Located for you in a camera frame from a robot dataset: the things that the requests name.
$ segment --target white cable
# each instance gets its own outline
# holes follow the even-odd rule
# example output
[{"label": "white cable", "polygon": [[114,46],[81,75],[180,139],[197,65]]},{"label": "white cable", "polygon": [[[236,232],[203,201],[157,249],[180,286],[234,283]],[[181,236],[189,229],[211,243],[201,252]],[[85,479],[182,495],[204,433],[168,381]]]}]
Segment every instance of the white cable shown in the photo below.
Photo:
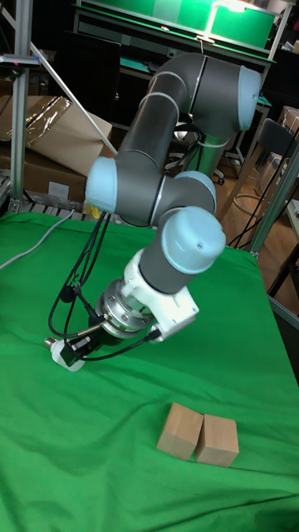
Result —
[{"label": "white cable", "polygon": [[174,104],[174,107],[175,107],[175,109],[177,111],[177,114],[178,114],[178,120],[177,121],[179,121],[179,106],[178,106],[177,102],[174,100],[174,98],[169,96],[169,94],[164,94],[164,92],[151,92],[150,94],[146,94],[145,97],[142,98],[142,100],[140,102],[140,107],[142,106],[143,102],[147,98],[150,98],[151,96],[162,96],[163,98],[167,98],[167,100],[171,101]]},{"label": "white cable", "polygon": [[245,207],[242,207],[238,202],[237,202],[237,198],[253,198],[254,200],[259,200],[261,199],[259,196],[254,196],[253,194],[237,194],[234,198],[233,198],[233,203],[236,205],[236,207],[238,207],[238,209],[240,209],[243,213],[245,214],[249,214],[249,216],[254,216],[254,218],[257,218],[257,214],[253,214],[250,210],[248,209],[245,209]]},{"label": "white cable", "polygon": [[74,213],[74,209],[65,217],[59,220],[56,224],[54,224],[52,227],[49,228],[49,230],[43,235],[43,237],[33,246],[33,248],[30,248],[28,251],[24,251],[23,253],[20,253],[19,255],[16,255],[15,257],[12,257],[12,259],[9,259],[6,263],[1,264],[0,269],[6,268],[9,264],[13,263],[15,260],[20,259],[21,257],[25,257],[26,255],[29,255],[32,251],[38,248],[39,245],[42,244],[42,242],[47,238],[47,236],[50,234],[52,230],[54,230],[58,225],[63,224],[67,219],[69,219],[72,214]]}]

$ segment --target green cloth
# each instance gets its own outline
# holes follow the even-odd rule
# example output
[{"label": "green cloth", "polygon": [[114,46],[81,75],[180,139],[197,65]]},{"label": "green cloth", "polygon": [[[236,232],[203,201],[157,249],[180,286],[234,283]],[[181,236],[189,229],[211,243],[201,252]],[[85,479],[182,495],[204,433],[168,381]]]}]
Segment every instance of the green cloth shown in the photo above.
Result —
[{"label": "green cloth", "polygon": [[[0,263],[55,222],[45,214],[0,219]],[[225,249],[189,285],[200,307],[195,323],[70,373],[43,342],[92,227],[66,221],[0,271],[0,530],[298,531],[298,390],[256,260]],[[151,229],[111,224],[86,298],[94,304],[152,238]],[[62,303],[60,329],[66,312]],[[85,326],[78,306],[71,330]],[[230,468],[155,448],[173,401],[236,420],[240,454]]]},{"label": "green cloth", "polygon": [[[143,18],[145,21],[156,22],[156,19],[167,24],[179,24],[196,31],[204,31],[214,0],[93,0],[90,4],[94,11],[103,12],[106,9],[123,14],[124,17]],[[269,32],[274,22],[274,15],[266,11],[246,9],[244,12],[234,12],[227,7],[220,6],[213,23],[211,33],[245,45],[264,48]]]},{"label": "green cloth", "polygon": [[[85,10],[87,12],[90,11],[90,12],[95,12],[95,13],[98,12],[98,13],[100,13],[102,15],[107,15],[107,11],[105,9],[103,10],[103,9],[99,9],[97,7],[80,6],[80,10]],[[155,31],[159,31],[159,32],[164,33],[164,30],[160,27],[160,24],[158,22],[155,22],[150,17],[142,18],[142,17],[140,17],[139,13],[136,13],[136,16],[135,15],[133,16],[133,15],[130,15],[128,13],[122,14],[121,12],[117,12],[116,11],[116,12],[109,12],[108,15],[111,18],[115,18],[115,19],[118,19],[118,20],[121,20],[121,21],[124,21],[124,22],[132,22],[132,23],[136,24],[137,26],[145,27],[147,29],[153,29]],[[170,26],[169,31],[167,31],[167,35],[173,35],[174,37],[180,37],[180,38],[182,37],[183,39],[187,39],[187,40],[193,41],[193,42],[194,42],[194,39],[196,37],[196,31],[195,30],[197,30],[197,31],[200,30],[200,28],[199,28],[199,26],[197,24],[195,25],[196,28],[190,27],[188,24],[187,24],[187,26],[185,24],[183,24],[182,26],[171,27],[171,23],[168,24],[167,21],[164,21],[164,22],[165,22],[166,26]],[[260,39],[262,39],[263,43],[250,42],[248,44],[242,39],[239,43],[236,42],[234,44],[232,43],[230,46],[227,46],[225,44],[225,41],[221,40],[221,37],[228,38],[228,35],[224,35],[224,34],[221,33],[221,35],[218,36],[218,42],[215,42],[213,44],[213,47],[220,48],[222,50],[228,50],[229,52],[240,53],[240,55],[242,55],[242,56],[256,57],[257,59],[263,59],[265,62],[274,63],[274,61],[271,61],[267,57],[265,57],[265,55],[264,55],[265,51],[261,51],[260,52],[259,50],[256,50],[255,48],[251,48],[251,46],[256,46],[257,44],[262,45],[262,47],[264,46],[264,42],[265,42],[265,40],[267,40],[267,35],[268,35],[268,33],[269,33],[270,29],[271,29],[271,25],[269,27],[266,27],[266,34],[264,34],[264,32],[257,32],[256,31],[256,24],[255,23],[253,24],[253,27],[255,28],[255,38],[257,38],[258,41],[260,41]],[[245,52],[245,48],[247,48],[248,50],[254,50],[256,53]]]}]

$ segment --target wooden floor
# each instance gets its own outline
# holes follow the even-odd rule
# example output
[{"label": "wooden floor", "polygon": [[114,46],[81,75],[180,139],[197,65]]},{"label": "wooden floor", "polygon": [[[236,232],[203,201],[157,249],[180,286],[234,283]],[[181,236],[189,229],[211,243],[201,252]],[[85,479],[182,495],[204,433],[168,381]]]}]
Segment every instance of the wooden floor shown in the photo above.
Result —
[{"label": "wooden floor", "polygon": [[[224,185],[216,185],[218,211],[221,209],[225,199],[230,194],[236,183],[237,171],[223,157],[219,168],[225,175]],[[256,181],[247,179],[242,188],[242,193],[255,194],[254,187]],[[248,210],[253,210],[257,201],[250,198],[241,198],[238,202]],[[249,216],[239,210],[234,204],[222,221],[224,233],[229,243],[235,236],[240,234],[248,221]],[[280,267],[287,256],[297,244],[297,237],[291,227],[287,215],[281,217],[272,227],[267,240],[259,254],[258,265],[262,273],[265,289],[268,290],[277,276]],[[277,293],[276,300],[287,307],[296,315],[299,314],[299,301],[290,278],[282,285]]]}]

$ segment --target desk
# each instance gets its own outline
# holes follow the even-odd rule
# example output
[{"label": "desk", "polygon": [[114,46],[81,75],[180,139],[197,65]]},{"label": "desk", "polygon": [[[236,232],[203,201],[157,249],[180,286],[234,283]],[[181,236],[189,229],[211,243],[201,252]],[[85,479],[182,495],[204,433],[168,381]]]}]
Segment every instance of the desk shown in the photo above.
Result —
[{"label": "desk", "polygon": [[249,47],[229,39],[216,40],[214,44],[196,39],[197,32],[188,27],[168,27],[148,22],[146,17],[125,16],[109,8],[87,7],[76,4],[74,33],[81,32],[119,42],[124,49],[142,50],[154,54],[163,64],[167,58],[183,52],[204,54],[236,64],[244,64],[259,71],[264,80],[272,61],[267,59],[268,51]]}]

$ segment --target light blue joint cap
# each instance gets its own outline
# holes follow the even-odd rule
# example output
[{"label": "light blue joint cap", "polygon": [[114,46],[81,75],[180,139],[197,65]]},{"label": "light blue joint cap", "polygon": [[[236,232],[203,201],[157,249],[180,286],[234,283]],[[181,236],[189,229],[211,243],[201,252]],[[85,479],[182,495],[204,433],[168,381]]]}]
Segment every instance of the light blue joint cap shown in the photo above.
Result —
[{"label": "light blue joint cap", "polygon": [[248,130],[256,109],[261,77],[258,72],[241,66],[238,80],[238,121],[241,131]]},{"label": "light blue joint cap", "polygon": [[99,157],[91,167],[86,183],[87,203],[114,213],[117,200],[117,171],[114,159]]},{"label": "light blue joint cap", "polygon": [[181,177],[190,177],[190,178],[192,178],[194,180],[199,181],[205,187],[207,187],[207,189],[210,191],[210,193],[213,196],[213,200],[214,200],[214,203],[215,203],[215,209],[214,209],[214,213],[215,213],[216,212],[216,208],[217,208],[217,204],[216,204],[216,189],[215,189],[215,185],[212,182],[212,180],[206,174],[203,174],[203,172],[197,172],[196,170],[188,170],[186,172],[181,172],[180,174],[176,175],[174,178],[176,180],[178,180]]},{"label": "light blue joint cap", "polygon": [[223,252],[225,234],[207,210],[185,207],[162,230],[162,250],[175,269],[187,275],[204,272]]}]

